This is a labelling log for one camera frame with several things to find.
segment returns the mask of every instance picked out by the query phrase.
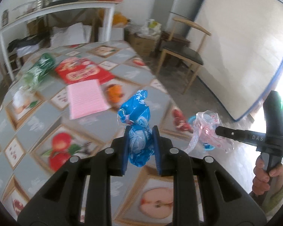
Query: silver screw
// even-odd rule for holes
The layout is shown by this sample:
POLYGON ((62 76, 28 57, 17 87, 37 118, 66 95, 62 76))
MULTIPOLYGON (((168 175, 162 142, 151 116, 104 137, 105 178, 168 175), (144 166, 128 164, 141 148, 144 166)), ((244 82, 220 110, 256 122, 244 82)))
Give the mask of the silver screw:
POLYGON ((170 149, 171 154, 177 154, 178 152, 179 152, 179 150, 177 148, 171 148, 170 149))
POLYGON ((76 162, 78 162, 79 161, 79 157, 78 156, 76 156, 76 155, 74 155, 74 156, 72 156, 72 157, 70 157, 70 162, 71 163, 76 163, 76 162))
POLYGON ((211 157, 211 156, 207 156, 207 157, 204 158, 204 160, 205 160, 207 163, 213 163, 214 158, 211 157))
POLYGON ((106 153, 106 154, 113 154, 113 153, 114 153, 114 149, 112 149, 112 148, 107 148, 107 149, 105 149, 105 153, 106 153))

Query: blue plastic wrapper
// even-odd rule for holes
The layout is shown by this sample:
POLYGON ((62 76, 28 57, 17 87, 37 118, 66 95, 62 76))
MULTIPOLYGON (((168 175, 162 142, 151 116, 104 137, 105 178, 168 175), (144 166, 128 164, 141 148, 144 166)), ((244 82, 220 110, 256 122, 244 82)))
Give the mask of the blue plastic wrapper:
POLYGON ((152 130, 148 124, 150 109, 145 103, 147 96, 147 90, 138 90, 118 110, 121 122, 131 126, 129 161, 138 167, 144 166, 154 154, 152 130))

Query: finger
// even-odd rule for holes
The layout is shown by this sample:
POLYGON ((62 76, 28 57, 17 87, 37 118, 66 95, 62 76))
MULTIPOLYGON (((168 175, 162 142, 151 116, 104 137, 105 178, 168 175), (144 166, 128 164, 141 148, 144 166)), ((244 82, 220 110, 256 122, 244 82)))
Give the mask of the finger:
POLYGON ((263 168, 264 167, 264 161, 258 156, 256 160, 256 167, 263 168))
POLYGON ((268 174, 261 168, 255 167, 254 168, 254 174, 262 182, 268 182, 269 181, 268 174))
POLYGON ((270 185, 268 183, 260 181, 257 177, 253 179, 253 185, 262 191, 268 191, 270 189, 270 185))
POLYGON ((264 191, 261 190, 260 188, 256 187, 255 185, 253 185, 252 190, 253 190, 253 192, 254 192, 256 195, 262 195, 262 194, 264 194, 264 191))
POLYGON ((275 177, 275 176, 279 176, 279 175, 283 175, 283 164, 279 164, 276 166, 276 168, 272 169, 270 172, 269 172, 269 175, 271 177, 275 177))

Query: white table leg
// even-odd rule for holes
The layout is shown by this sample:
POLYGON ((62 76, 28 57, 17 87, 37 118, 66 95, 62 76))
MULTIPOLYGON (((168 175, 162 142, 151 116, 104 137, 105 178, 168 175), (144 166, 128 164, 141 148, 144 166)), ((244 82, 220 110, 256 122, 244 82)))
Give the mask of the white table leg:
POLYGON ((14 73, 13 73, 13 70, 11 68, 11 63, 8 59, 8 51, 5 47, 5 43, 4 43, 4 39, 3 39, 3 32, 0 32, 0 44, 1 44, 1 50, 2 50, 2 53, 3 53, 3 58, 4 58, 4 61, 5 61, 5 65, 8 69, 8 73, 10 75, 10 78, 12 81, 14 81, 15 77, 14 77, 14 73))
POLYGON ((105 30, 105 41, 110 41, 111 39, 111 29, 112 29, 114 11, 115 11, 115 4, 113 4, 111 8, 105 9, 105 17, 103 23, 103 29, 105 30))

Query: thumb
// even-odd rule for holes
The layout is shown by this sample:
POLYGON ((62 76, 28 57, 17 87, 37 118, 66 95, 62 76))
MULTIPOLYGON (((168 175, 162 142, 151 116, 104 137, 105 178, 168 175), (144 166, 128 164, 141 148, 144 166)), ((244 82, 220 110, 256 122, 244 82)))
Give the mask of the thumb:
POLYGON ((283 164, 278 164, 274 169, 269 172, 269 176, 283 176, 283 164))

